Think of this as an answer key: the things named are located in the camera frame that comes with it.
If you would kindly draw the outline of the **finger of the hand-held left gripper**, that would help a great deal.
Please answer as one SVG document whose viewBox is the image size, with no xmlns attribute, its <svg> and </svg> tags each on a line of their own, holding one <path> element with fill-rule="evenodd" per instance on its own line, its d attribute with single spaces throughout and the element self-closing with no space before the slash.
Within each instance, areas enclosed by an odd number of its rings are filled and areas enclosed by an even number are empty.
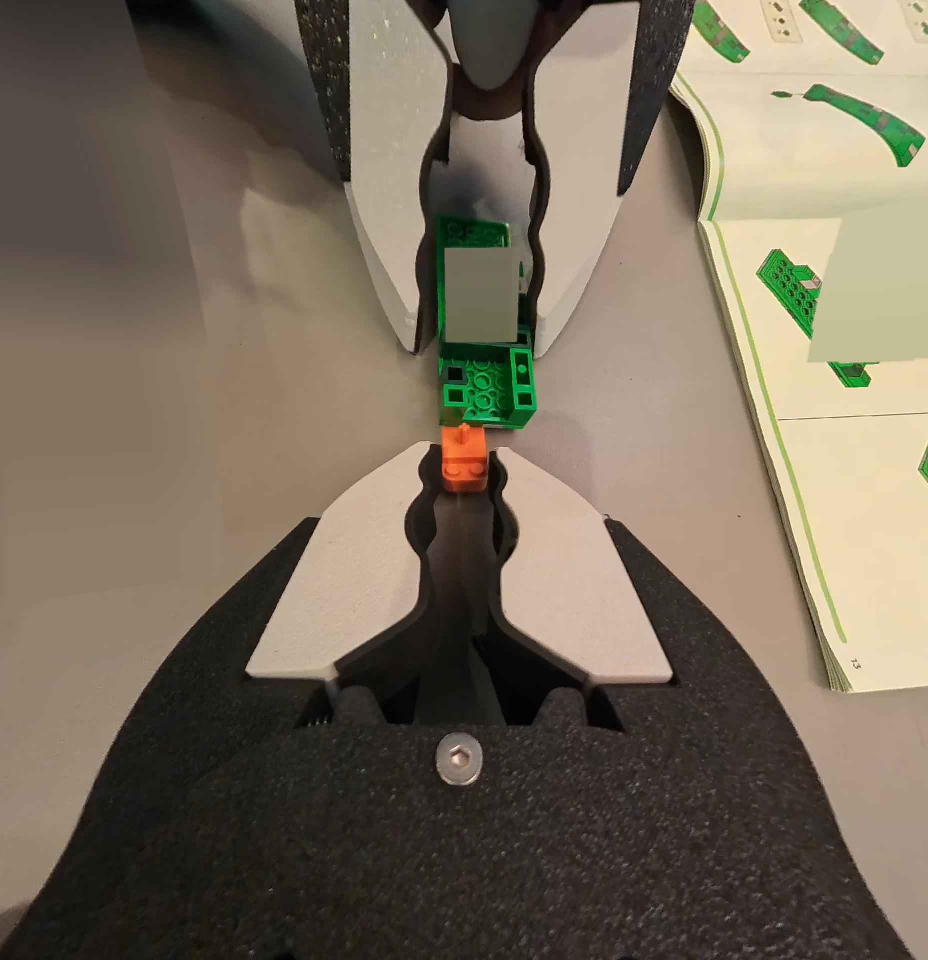
<svg viewBox="0 0 928 960">
<path fill-rule="evenodd" d="M 618 180 L 638 31 L 638 2 L 593 4 L 543 56 L 533 78 L 534 131 L 549 186 L 539 239 L 536 354 L 576 309 L 620 208 Z"/>
<path fill-rule="evenodd" d="M 350 1 L 349 45 L 350 214 L 386 318 L 416 354 L 425 330 L 422 194 L 447 120 L 449 59 L 404 1 Z"/>
</svg>

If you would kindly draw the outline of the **green toy brick assembly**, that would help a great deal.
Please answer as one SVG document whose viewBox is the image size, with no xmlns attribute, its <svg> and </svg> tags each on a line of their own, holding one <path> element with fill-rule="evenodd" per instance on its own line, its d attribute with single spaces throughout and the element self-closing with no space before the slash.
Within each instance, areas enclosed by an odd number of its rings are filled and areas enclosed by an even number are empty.
<svg viewBox="0 0 928 960">
<path fill-rule="evenodd" d="M 442 426 L 520 429 L 538 409 L 525 279 L 506 222 L 435 216 Z"/>
</svg>

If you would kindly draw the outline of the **toy brick instruction booklet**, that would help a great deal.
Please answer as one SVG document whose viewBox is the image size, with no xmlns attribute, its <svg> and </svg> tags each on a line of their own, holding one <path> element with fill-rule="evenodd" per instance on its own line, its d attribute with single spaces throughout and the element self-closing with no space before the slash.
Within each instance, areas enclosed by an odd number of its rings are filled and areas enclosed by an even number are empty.
<svg viewBox="0 0 928 960">
<path fill-rule="evenodd" d="M 695 2 L 671 91 L 830 687 L 928 688 L 928 347 L 811 348 L 841 227 L 885 342 L 928 306 L 928 2 Z"/>
</svg>

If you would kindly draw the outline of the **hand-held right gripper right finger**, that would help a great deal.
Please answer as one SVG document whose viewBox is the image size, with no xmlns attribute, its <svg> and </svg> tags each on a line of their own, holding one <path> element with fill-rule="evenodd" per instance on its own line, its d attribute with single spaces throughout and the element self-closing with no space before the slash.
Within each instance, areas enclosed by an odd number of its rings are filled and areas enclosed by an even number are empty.
<svg viewBox="0 0 928 960">
<path fill-rule="evenodd" d="M 498 503 L 516 522 L 499 574 L 502 626 L 587 686 L 666 684 L 673 668 L 604 516 L 508 447 Z"/>
</svg>

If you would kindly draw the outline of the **orange toy brick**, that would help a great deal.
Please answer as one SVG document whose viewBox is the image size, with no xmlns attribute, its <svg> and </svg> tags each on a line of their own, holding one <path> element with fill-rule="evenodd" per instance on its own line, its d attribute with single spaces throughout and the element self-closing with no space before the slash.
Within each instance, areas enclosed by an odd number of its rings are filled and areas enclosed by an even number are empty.
<svg viewBox="0 0 928 960">
<path fill-rule="evenodd" d="M 488 449 L 485 428 L 461 423 L 441 427 L 442 479 L 450 494 L 484 492 L 488 486 Z"/>
</svg>

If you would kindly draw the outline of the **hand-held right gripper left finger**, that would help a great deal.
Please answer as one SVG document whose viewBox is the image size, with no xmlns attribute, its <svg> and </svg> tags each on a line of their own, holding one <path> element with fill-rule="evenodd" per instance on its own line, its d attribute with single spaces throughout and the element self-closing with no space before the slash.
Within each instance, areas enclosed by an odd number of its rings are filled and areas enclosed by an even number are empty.
<svg viewBox="0 0 928 960">
<path fill-rule="evenodd" d="M 257 679 L 410 683 L 435 649 L 427 548 L 441 453 L 419 441 L 324 511 L 246 672 Z"/>
</svg>

